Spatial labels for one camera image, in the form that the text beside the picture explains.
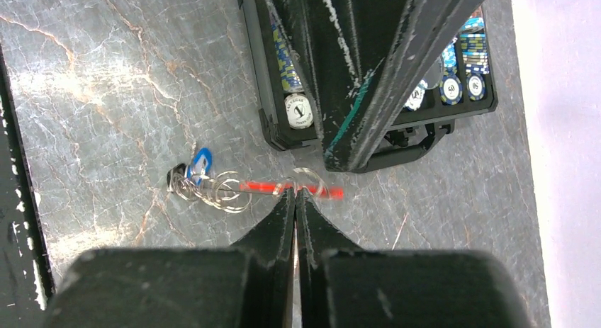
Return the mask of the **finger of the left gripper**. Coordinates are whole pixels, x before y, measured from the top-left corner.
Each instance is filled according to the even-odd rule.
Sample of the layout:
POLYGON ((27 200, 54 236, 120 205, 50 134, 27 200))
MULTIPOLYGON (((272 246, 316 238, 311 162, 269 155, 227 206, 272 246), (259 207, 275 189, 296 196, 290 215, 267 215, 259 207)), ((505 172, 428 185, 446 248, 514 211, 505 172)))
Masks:
POLYGON ((413 162, 451 132, 445 123, 425 123, 425 138, 414 145, 378 152, 405 102, 440 58, 460 27, 485 0, 406 0, 388 43, 353 93, 347 115, 347 169, 364 172, 413 162))
POLYGON ((423 0, 264 0, 308 92, 329 171, 414 162, 393 121, 421 73, 405 54, 423 0))

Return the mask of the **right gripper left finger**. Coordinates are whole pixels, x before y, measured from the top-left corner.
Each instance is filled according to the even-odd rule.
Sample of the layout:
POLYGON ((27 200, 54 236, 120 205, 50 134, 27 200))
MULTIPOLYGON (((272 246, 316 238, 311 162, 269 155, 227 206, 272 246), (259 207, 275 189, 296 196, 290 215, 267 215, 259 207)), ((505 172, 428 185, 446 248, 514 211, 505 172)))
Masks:
POLYGON ((295 195, 227 247, 94 249, 69 268, 45 327, 290 327, 295 195))

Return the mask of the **blue key tag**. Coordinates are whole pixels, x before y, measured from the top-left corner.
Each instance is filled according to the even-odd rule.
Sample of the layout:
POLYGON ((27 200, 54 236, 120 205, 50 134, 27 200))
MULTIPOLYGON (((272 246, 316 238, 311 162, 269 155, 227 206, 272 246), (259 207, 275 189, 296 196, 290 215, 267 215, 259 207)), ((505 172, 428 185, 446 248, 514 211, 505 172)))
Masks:
POLYGON ((211 151, 202 147, 192 157, 191 163, 186 168, 185 177, 195 186, 202 184, 203 176, 206 176, 213 163, 211 151))

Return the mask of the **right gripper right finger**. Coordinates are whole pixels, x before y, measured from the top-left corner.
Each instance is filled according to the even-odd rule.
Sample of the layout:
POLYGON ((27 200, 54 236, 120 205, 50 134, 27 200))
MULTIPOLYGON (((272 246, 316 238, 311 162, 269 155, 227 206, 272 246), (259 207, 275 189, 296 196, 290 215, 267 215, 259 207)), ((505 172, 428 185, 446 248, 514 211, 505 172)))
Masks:
POLYGON ((296 196, 304 327, 529 327, 514 280, 490 253, 367 250, 307 190, 296 196))

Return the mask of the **red keyring carabiner with rings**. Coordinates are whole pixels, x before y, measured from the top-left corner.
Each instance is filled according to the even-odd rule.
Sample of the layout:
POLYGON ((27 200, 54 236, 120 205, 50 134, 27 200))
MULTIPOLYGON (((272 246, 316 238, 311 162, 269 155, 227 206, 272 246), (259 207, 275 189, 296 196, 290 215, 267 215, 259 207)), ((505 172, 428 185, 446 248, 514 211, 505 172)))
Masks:
POLYGON ((280 181, 242 180, 236 171, 209 176, 203 172, 190 172, 185 164, 179 164, 167 173, 168 192, 232 214, 245 211, 254 196, 279 197, 287 189, 294 193, 306 190, 315 198, 328 200, 344 197, 342 187, 327 185, 317 172, 305 167, 295 168, 280 181))

